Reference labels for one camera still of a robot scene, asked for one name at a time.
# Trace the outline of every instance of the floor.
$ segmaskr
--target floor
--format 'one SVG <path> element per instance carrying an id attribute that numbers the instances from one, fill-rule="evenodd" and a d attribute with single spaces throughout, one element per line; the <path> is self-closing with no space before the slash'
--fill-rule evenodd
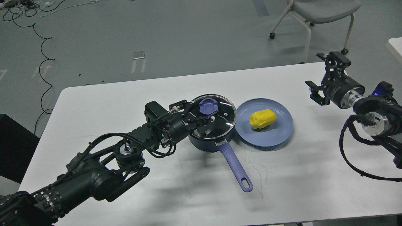
<path id="1" fill-rule="evenodd" d="M 348 75 L 366 87 L 366 95 L 385 80 L 394 85 L 396 100 L 402 100 L 402 64 L 386 48 L 388 39 L 402 37 L 402 2 L 361 2 L 349 43 L 347 57 L 352 65 Z M 59 8 L 81 3 L 89 1 L 69 0 Z M 305 43 L 302 26 L 286 16 L 275 31 L 276 38 L 269 39 L 269 30 L 285 7 L 285 0 L 103 0 L 45 17 L 23 15 L 15 22 L 20 26 L 36 23 L 39 35 L 52 37 L 42 50 L 55 60 L 45 61 L 40 68 L 52 84 L 42 100 L 43 108 L 48 109 L 70 86 L 297 64 Z M 49 13 L 40 12 L 39 16 Z M 307 63 L 320 61 L 316 53 L 340 51 L 348 25 L 349 19 L 344 18 L 311 27 Z M 0 112 L 32 132 L 43 112 L 42 94 L 49 88 L 38 73 L 46 59 L 41 53 L 43 40 L 32 27 L 0 21 Z M 145 51 L 145 59 L 133 60 L 136 51 Z M 172 92 L 182 85 L 171 87 Z M 291 92 L 286 85 L 283 89 Z M 44 114 L 39 119 L 37 136 L 41 136 L 48 118 Z M 378 218 L 372 223 L 363 220 L 365 225 L 378 225 Z M 358 225 L 355 220 L 337 224 L 341 223 Z M 334 224 L 325 221 L 314 225 Z"/>

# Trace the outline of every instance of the handle hole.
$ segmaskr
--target handle hole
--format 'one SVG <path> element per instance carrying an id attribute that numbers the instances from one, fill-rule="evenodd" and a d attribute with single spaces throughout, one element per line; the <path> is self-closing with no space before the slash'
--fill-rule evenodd
<path id="1" fill-rule="evenodd" d="M 242 184 L 245 189 L 250 188 L 250 184 L 248 183 L 247 179 L 245 177 L 242 178 Z"/>

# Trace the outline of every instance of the chair seat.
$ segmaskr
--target chair seat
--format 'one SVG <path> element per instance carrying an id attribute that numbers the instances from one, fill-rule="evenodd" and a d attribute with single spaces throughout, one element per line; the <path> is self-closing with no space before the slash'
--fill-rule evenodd
<path id="1" fill-rule="evenodd" d="M 294 0 L 292 9 L 312 23 L 322 24 L 347 17 L 360 5 L 357 0 Z"/>

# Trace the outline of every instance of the white table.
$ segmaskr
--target white table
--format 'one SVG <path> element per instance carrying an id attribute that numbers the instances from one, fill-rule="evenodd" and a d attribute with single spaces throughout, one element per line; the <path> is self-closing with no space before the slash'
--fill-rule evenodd
<path id="1" fill-rule="evenodd" d="M 402 64 L 402 37 L 389 39 L 386 46 Z"/>
<path id="2" fill-rule="evenodd" d="M 293 136 L 279 150 L 266 152 L 231 141 L 253 191 L 241 190 L 220 153 L 199 151 L 186 138 L 173 156 L 156 159 L 144 152 L 150 174 L 114 202 L 90 198 L 57 224 L 261 225 L 402 213 L 400 183 L 361 177 L 342 159 L 339 133 L 353 112 L 334 104 L 322 107 L 309 98 L 304 81 L 319 84 L 323 75 L 320 62 L 67 88 L 20 190 L 33 192 L 54 182 L 97 136 L 145 123 L 144 105 L 150 101 L 167 108 L 215 93 L 236 106 L 252 98 L 272 99 L 293 116 Z M 117 141 L 108 140 L 97 150 Z M 369 173 L 402 176 L 388 151 L 360 144 L 349 133 L 345 151 Z"/>

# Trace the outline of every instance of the chair leg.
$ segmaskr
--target chair leg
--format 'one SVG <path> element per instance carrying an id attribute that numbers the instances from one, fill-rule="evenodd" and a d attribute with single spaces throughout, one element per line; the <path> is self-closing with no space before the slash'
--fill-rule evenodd
<path id="1" fill-rule="evenodd" d="M 299 22 L 307 31 L 307 39 L 306 39 L 306 45 L 304 47 L 304 57 L 303 57 L 303 62 L 306 63 L 308 49 L 310 47 L 311 30 L 307 26 L 307 24 L 304 21 L 302 21 L 298 16 L 296 16 L 293 12 L 289 12 L 289 15 L 291 15 L 297 22 Z"/>
<path id="2" fill-rule="evenodd" d="M 345 54 L 347 54 L 348 51 L 348 44 L 349 44 L 349 38 L 351 36 L 351 32 L 352 32 L 352 27 L 353 27 L 353 22 L 355 21 L 355 14 L 352 13 L 351 14 L 351 23 L 349 24 L 349 29 L 348 29 L 348 34 L 346 35 L 346 40 L 345 40 L 345 44 L 343 45 L 343 51 L 345 52 Z"/>
<path id="3" fill-rule="evenodd" d="M 282 21 L 282 19 L 286 16 L 286 14 L 290 11 L 290 8 L 293 5 L 293 0 L 289 2 L 289 5 L 287 5 L 285 11 L 281 14 L 279 20 L 275 23 L 275 25 L 272 27 L 270 34 L 274 33 L 276 27 L 279 25 L 279 23 Z"/>

